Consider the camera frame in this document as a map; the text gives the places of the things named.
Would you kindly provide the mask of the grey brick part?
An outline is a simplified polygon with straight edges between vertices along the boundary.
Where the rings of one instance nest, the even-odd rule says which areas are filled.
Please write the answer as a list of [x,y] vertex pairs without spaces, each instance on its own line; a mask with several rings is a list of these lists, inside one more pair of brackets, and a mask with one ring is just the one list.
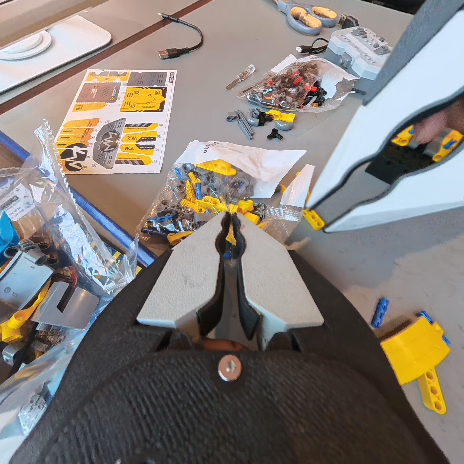
[[443,144],[443,140],[445,136],[448,135],[448,129],[443,130],[437,137],[435,137],[431,142],[425,144],[425,148],[423,150],[423,154],[433,157],[435,154],[437,154]]

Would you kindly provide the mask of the person's right hand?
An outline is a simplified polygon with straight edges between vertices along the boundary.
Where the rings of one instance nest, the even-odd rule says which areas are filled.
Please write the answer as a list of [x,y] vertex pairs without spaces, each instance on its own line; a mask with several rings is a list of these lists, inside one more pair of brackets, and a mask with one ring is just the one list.
[[414,125],[413,140],[418,144],[427,144],[445,129],[464,133],[464,102],[455,101],[451,106],[422,119]]

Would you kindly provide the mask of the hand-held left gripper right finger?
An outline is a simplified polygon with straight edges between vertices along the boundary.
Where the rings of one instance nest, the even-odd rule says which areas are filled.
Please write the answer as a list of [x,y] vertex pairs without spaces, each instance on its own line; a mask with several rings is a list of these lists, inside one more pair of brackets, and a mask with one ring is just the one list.
[[239,319],[265,351],[276,333],[313,328],[324,318],[286,247],[240,213],[233,215]]

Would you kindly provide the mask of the yellow five-hole beam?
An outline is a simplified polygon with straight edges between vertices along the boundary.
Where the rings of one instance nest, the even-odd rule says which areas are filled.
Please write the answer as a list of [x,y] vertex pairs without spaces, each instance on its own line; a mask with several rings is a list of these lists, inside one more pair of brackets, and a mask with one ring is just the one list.
[[428,369],[417,378],[424,406],[433,412],[444,415],[447,408],[435,368]]

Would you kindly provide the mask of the yellow panel brick blue pin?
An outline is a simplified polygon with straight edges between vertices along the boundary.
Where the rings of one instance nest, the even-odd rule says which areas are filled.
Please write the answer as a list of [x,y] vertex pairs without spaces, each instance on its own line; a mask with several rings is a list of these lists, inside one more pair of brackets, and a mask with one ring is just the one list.
[[450,341],[426,311],[380,342],[400,385],[408,384],[436,367],[450,352]]

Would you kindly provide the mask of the blue long pin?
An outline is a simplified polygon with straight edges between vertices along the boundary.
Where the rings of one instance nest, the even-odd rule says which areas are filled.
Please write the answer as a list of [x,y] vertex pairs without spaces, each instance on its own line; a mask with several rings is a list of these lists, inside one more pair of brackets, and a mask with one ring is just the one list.
[[379,299],[375,307],[373,317],[371,319],[371,326],[373,328],[381,327],[384,317],[386,315],[389,303],[390,303],[390,300],[385,297],[382,297]]

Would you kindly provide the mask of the clear bag of small pins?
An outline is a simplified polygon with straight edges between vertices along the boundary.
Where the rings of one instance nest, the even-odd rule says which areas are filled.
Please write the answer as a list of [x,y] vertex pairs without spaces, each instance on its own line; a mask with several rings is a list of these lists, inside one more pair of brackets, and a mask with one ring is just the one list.
[[303,154],[304,150],[190,142],[140,223],[140,239],[175,246],[229,212],[242,214],[285,243],[303,217],[314,166],[305,165],[287,188],[281,181]]

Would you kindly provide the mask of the yellow holed brick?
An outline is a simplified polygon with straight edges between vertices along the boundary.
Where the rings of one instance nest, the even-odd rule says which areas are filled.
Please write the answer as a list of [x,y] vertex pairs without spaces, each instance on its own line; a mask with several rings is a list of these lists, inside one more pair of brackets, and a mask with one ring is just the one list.
[[450,130],[443,138],[436,154],[432,156],[434,162],[439,162],[450,154],[453,149],[461,142],[463,134],[456,130]]
[[403,131],[399,132],[396,136],[391,139],[391,143],[405,147],[407,146],[414,136],[414,125],[410,125]]

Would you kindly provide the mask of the clear bag black red parts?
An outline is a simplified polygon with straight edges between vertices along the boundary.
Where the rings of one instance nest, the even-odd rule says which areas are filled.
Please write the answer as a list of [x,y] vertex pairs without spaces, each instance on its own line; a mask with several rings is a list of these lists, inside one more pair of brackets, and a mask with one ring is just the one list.
[[289,55],[238,96],[250,104],[287,112],[321,113],[336,109],[354,91],[358,77],[324,58]]

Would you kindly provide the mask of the sticker sheet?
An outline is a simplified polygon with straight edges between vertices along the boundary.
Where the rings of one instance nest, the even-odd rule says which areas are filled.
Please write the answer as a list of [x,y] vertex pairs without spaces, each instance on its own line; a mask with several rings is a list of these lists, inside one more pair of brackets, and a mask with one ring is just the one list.
[[67,175],[157,174],[176,70],[88,69],[55,137]]

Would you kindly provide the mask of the yellow short holed beam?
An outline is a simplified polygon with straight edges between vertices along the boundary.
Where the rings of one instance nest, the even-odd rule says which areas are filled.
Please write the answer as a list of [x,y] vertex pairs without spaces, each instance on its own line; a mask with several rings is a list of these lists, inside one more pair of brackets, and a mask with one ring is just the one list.
[[311,225],[311,227],[316,230],[322,230],[325,227],[325,223],[322,218],[317,214],[315,210],[310,210],[305,208],[303,210],[303,217],[307,220],[307,222]]

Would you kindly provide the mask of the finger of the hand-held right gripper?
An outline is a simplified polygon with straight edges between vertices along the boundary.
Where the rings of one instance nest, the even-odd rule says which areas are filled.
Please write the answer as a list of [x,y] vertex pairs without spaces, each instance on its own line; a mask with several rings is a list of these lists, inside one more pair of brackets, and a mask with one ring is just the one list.
[[346,211],[384,192],[391,185],[356,171],[403,129],[462,95],[463,10],[459,10],[371,102],[357,109],[313,187],[307,207]]
[[381,194],[355,203],[324,227],[325,233],[363,229],[461,207],[464,203],[462,149],[406,174]]

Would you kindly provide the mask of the black perforated block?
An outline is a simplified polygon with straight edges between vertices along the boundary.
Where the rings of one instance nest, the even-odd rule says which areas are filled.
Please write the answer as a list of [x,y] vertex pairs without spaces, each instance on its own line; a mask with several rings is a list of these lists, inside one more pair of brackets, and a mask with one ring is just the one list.
[[435,164],[425,154],[425,145],[416,148],[399,146],[390,142],[365,168],[369,175],[391,185],[405,174],[425,169]]

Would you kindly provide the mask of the grey yellow handled scissors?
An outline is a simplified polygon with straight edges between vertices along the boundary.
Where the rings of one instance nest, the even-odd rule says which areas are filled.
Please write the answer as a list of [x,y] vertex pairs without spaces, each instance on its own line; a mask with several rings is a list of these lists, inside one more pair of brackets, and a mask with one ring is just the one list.
[[332,9],[291,0],[275,0],[277,10],[285,17],[288,26],[294,31],[315,37],[324,27],[335,27],[339,15]]

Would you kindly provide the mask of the grey battery hub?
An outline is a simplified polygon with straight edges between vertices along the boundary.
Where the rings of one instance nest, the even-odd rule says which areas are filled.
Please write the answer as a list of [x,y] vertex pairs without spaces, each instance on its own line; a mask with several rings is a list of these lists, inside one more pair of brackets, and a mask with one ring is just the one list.
[[356,26],[333,32],[323,57],[360,79],[374,81],[391,52],[385,38]]

